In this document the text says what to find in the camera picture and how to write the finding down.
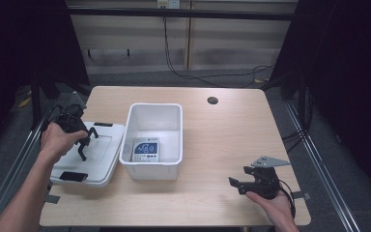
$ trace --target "wire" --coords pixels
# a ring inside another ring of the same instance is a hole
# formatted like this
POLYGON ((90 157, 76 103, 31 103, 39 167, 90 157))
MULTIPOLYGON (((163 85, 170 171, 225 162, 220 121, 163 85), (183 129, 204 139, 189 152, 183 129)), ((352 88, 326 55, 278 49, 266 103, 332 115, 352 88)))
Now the wire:
POLYGON ((279 180, 279 182, 284 184, 289 190, 289 193, 288 193, 283 187, 279 187, 281 191, 284 192, 284 194, 288 197, 289 203, 291 205, 292 218, 295 218, 295 215, 297 214, 297 208, 295 206, 294 195, 292 194, 291 188, 284 181, 279 180))
POLYGON ((46 117, 47 122, 52 122, 52 120, 57 117, 57 116, 55 116, 51 119, 48 119, 50 117, 50 115, 52 114, 53 110, 55 110, 55 108, 59 108, 60 111, 62 111, 62 109, 63 109, 63 107, 60 104, 56 104, 55 106, 53 106, 53 108, 51 108, 50 111, 47 113, 47 117, 46 117))
POLYGON ((292 215, 292 218, 295 218, 295 215, 297 213, 297 208, 295 206, 295 200, 294 200, 294 195, 292 194, 292 190, 291 188, 288 186, 288 184, 286 184, 284 181, 281 181, 279 180, 278 178, 278 181, 282 184, 284 184, 288 190, 290 191, 290 193, 288 193, 287 190, 285 190, 281 185, 277 185, 276 183, 272 182, 270 179, 268 179, 266 176, 262 175, 262 174, 259 174, 259 173, 255 173, 256 176, 259 176, 261 177, 262 179, 266 180, 268 182, 268 184, 274 186, 274 187, 277 187, 279 188, 279 190, 281 190, 288 198, 288 201, 290 203, 290 209, 291 209, 291 215, 292 215))
POLYGON ((306 94, 305 107, 306 107, 307 112, 306 112, 305 119, 304 119, 305 121, 304 126, 300 130, 297 130, 287 136, 282 137, 282 140, 284 141, 284 143, 289 143, 299 138, 299 140, 290 149, 287 150, 287 153, 291 152, 302 141, 302 139, 308 134, 309 129, 311 127, 312 118, 313 118, 314 100, 308 89, 307 89, 307 94, 306 94))
POLYGON ((253 84, 255 82, 255 74, 256 73, 260 73, 260 72, 263 72, 267 69, 270 69, 270 68, 273 68, 274 65, 269 65, 269 66, 257 66, 255 68, 252 69, 252 72, 246 72, 246 73, 229 73, 229 74, 212 74, 212 75, 201 75, 201 76, 194 76, 194 75, 188 75, 188 74, 181 74, 181 73, 178 73, 174 67, 173 67, 173 64, 171 63, 171 58, 170 58, 170 49, 169 49, 169 45, 168 45, 168 39, 167 39, 167 19, 166 17, 163 18, 163 22, 164 22, 164 44, 165 44, 165 58, 166 58, 166 63, 167 63, 167 66, 169 68, 169 70, 183 78, 183 79, 187 79, 187 80, 199 80, 199 81, 202 81, 206 84, 209 84, 209 85, 213 85, 215 87, 219 87, 219 88, 228 88, 227 86, 222 86, 222 85, 218 85, 218 84, 215 84, 215 83, 212 83, 210 81, 207 81, 205 80, 204 78, 209 78, 209 77, 220 77, 220 76, 245 76, 245 75, 252 75, 252 80, 249 81, 248 83, 244 84, 243 86, 240 86, 240 87, 235 87, 235 88, 246 88, 248 87, 249 85, 253 84))

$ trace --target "metal frame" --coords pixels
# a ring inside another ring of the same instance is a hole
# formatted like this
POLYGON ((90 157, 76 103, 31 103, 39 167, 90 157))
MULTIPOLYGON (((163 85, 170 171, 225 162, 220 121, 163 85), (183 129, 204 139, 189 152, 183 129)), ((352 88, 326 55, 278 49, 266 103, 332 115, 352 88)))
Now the metal frame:
MULTIPOLYGON (((286 107, 288 109, 292 121, 294 122, 295 127, 297 128, 297 131, 302 131, 301 122, 300 119, 298 118, 299 115, 292 101, 287 101, 286 107)), ((336 213, 339 215, 339 218, 341 219, 346 231, 359 232, 360 229, 357 226, 357 222, 352 214, 352 211, 350 210, 348 204, 342 197, 342 194, 337 188, 335 182, 331 178, 328 169, 325 166, 324 161, 322 160, 318 150, 316 149, 315 144, 313 143, 311 137, 307 133, 306 135, 303 135, 301 137, 301 140, 303 145, 305 146, 306 151, 308 152, 309 157, 311 158, 315 166, 316 171, 318 172, 319 177, 321 178, 321 181, 329 195, 333 207, 335 208, 336 213)))
POLYGON ((111 16, 157 16, 157 17, 195 17, 195 18, 228 18, 253 20, 291 21, 294 19, 312 19, 316 15, 297 15, 288 13, 255 13, 255 12, 224 12, 176 9, 142 9, 142 8, 100 8, 100 7, 21 7, 27 14, 62 14, 62 15, 111 15, 111 16))

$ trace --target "white storage container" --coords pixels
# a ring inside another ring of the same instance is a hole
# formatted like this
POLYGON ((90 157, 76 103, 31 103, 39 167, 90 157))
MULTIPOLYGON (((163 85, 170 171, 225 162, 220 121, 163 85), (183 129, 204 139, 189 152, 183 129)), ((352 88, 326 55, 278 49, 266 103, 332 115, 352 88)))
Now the white storage container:
POLYGON ((183 109, 175 103, 130 107, 119 161, 133 180, 175 180, 183 160, 183 109), (158 162, 131 161, 135 138, 158 138, 158 162))
POLYGON ((95 122, 84 122, 84 125, 88 130, 95 128, 99 137, 90 136, 89 146, 83 149, 85 161, 78 154, 78 143, 55 163, 50 174, 54 184, 79 183, 101 188, 109 183, 119 157, 125 126, 95 122))

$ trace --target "metal bracket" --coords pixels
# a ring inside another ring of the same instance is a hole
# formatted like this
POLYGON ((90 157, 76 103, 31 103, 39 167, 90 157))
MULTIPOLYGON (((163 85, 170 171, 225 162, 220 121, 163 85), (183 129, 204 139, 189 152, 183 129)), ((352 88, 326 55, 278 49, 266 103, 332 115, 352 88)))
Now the metal bracket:
POLYGON ((285 166, 285 165, 291 165, 291 163, 285 160, 275 159, 275 158, 270 158, 270 157, 260 157, 259 159, 251 163, 251 166, 253 167, 264 167, 264 168, 285 166))
POLYGON ((309 192, 301 192, 301 191, 292 192, 292 197, 294 199, 303 198, 304 201, 312 199, 312 196, 311 194, 309 194, 309 192))
POLYGON ((48 195, 44 198, 44 202, 52 203, 52 204, 57 204, 58 201, 59 201, 59 199, 60 199, 60 196, 50 195, 50 194, 48 194, 48 195))
POLYGON ((73 104, 78 104, 82 107, 82 109, 85 109, 87 108, 86 104, 84 103, 84 101, 77 95, 77 92, 76 91, 73 91, 71 93, 71 101, 69 103, 69 105, 73 105, 73 104))

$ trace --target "white plastic bin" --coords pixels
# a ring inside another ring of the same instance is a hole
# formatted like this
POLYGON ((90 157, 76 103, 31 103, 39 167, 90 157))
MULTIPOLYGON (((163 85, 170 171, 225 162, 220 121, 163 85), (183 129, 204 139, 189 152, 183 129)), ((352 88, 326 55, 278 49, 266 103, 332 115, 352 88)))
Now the white plastic bin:
POLYGON ((183 160, 183 109, 175 103, 135 103, 130 107, 119 161, 133 180, 175 180, 183 160), (137 137, 157 137, 158 162, 133 162, 137 137))

